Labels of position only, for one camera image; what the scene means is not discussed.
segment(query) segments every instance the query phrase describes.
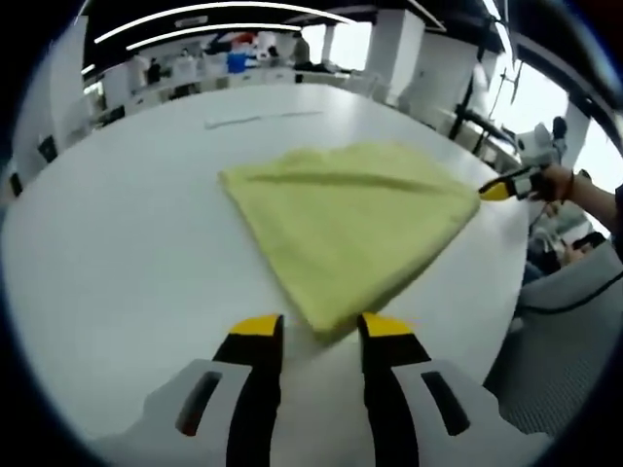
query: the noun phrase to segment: folded cloth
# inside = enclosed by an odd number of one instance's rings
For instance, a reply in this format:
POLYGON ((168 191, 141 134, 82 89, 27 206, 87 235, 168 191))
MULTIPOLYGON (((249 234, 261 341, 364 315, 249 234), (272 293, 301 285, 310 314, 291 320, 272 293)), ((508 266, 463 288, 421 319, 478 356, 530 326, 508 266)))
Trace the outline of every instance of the folded cloth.
POLYGON ((415 277, 480 202, 476 190, 399 144, 301 149, 221 179, 318 333, 415 277))

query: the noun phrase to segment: desk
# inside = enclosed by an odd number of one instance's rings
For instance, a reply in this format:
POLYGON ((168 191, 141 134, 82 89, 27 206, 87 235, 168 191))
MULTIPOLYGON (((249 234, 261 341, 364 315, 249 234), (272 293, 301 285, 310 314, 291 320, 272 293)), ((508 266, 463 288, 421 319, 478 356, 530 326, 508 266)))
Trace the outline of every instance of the desk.
MULTIPOLYGON (((235 323, 278 311, 286 346, 275 456, 292 461, 288 437, 310 465, 329 447, 372 448, 357 335, 330 349, 312 339, 217 181, 220 170, 294 148, 365 140, 422 149, 474 189, 495 177, 442 135, 359 95, 275 85, 123 119, 27 187, 2 232, 10 313, 25 357, 82 439, 126 430, 149 393, 211 358, 235 323)), ((519 201, 483 204, 384 313, 415 323, 432 357, 483 381, 512 318, 527 230, 519 201)))

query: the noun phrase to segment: blue container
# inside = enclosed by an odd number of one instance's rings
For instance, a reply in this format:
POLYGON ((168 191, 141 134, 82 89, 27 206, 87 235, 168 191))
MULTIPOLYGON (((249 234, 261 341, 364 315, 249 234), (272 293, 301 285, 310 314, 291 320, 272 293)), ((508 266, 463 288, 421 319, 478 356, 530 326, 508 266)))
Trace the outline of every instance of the blue container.
POLYGON ((244 73, 246 70, 246 54, 228 54, 227 71, 228 73, 244 73))

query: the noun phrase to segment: gray chair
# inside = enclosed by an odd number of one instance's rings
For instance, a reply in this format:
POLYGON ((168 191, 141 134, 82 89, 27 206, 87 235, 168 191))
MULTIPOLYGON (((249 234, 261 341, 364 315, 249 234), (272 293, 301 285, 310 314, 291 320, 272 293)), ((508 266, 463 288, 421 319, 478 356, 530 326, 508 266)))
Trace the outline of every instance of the gray chair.
MULTIPOLYGON (((522 289, 518 307, 566 306, 597 290, 623 270, 609 243, 579 262, 522 289)), ((557 436, 596 384, 616 346, 623 309, 623 281, 596 299, 561 314, 523 314, 485 386, 501 415, 525 433, 557 436)))

